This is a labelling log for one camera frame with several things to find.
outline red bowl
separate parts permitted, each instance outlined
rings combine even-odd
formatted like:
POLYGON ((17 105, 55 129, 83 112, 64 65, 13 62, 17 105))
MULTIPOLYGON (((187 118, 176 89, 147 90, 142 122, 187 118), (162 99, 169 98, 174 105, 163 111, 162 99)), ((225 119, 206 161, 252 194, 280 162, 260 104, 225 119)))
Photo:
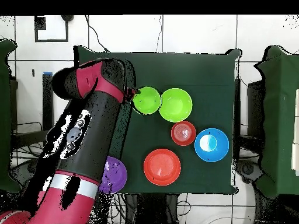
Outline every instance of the red bowl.
POLYGON ((195 127, 188 121, 177 122, 171 129, 172 140, 180 146, 191 144, 195 140, 195 137, 195 127))

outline plate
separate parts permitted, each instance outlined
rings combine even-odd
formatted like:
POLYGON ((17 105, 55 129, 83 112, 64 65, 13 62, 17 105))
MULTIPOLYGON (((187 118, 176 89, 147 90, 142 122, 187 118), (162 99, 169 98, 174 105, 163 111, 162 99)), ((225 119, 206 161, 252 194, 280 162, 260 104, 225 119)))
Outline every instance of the plate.
POLYGON ((168 186, 180 175, 180 160, 168 149, 156 149, 145 158, 143 168, 152 184, 168 186))

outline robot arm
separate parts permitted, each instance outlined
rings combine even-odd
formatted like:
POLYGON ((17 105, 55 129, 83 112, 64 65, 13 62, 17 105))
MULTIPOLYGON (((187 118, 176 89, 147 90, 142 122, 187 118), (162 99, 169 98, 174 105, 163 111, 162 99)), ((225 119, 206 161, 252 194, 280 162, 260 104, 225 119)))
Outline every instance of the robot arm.
POLYGON ((134 94, 125 88, 124 66, 116 59, 57 72, 53 91, 69 99, 69 104, 47 135, 36 172, 22 198, 23 211, 0 215, 0 224, 86 224, 120 104, 125 92, 130 98, 134 94), (53 179, 43 192, 49 176, 53 179))

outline red plate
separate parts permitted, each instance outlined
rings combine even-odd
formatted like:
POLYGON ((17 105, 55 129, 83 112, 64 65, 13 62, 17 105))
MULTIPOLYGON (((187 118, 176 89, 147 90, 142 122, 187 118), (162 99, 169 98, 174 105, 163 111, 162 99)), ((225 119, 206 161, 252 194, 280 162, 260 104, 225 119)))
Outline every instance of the red plate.
POLYGON ((143 163, 146 178, 157 186, 168 186, 180 175, 180 160, 168 149, 156 149, 143 163))
POLYGON ((195 137, 195 127, 188 121, 177 122, 171 129, 172 140, 180 146, 191 144, 195 140, 195 137))

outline green table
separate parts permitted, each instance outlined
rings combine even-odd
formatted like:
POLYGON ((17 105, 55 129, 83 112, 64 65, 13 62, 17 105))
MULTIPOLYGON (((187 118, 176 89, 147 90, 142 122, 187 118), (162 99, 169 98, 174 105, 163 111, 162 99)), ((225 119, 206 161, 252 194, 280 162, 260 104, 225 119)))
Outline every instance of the green table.
POLYGON ((261 167, 265 174, 256 181, 268 198, 279 194, 299 194, 299 177, 291 169, 294 138, 295 96, 299 89, 299 56, 282 47, 271 46, 255 65, 265 80, 263 101, 265 148, 261 167))
MULTIPOLYGON (((187 91, 192 98, 193 109, 186 120, 194 124, 197 133, 206 128, 219 128, 230 140, 230 149, 225 158, 215 163, 204 162, 196 155, 194 143, 182 147, 173 142, 171 128, 174 123, 164 120, 159 112, 139 115, 131 110, 130 104, 126 104, 121 107, 109 152, 110 156, 121 159, 127 168, 128 179, 122 193, 235 192, 231 186, 232 114, 234 68, 239 50, 230 50, 225 55, 212 55, 102 53, 92 52, 82 46, 77 49, 80 64, 100 57, 130 61, 138 88, 152 86, 161 93, 170 88, 187 91), (158 148, 175 152, 182 166, 179 178, 164 187, 150 183, 143 172, 145 157, 158 148)), ((131 80, 127 82, 129 86, 133 85, 131 80)))

